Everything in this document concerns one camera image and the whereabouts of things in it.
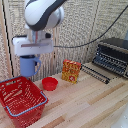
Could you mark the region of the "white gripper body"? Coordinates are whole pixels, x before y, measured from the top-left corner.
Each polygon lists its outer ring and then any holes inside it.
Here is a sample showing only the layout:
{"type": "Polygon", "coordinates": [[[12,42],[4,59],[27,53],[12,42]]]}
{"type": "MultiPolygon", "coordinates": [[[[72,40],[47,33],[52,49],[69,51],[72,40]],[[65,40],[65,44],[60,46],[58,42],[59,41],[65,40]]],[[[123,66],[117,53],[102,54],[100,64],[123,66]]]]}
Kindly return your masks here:
{"type": "Polygon", "coordinates": [[[53,51],[53,40],[48,37],[36,43],[31,43],[27,36],[16,36],[12,39],[12,42],[16,56],[51,53],[53,51]]]}

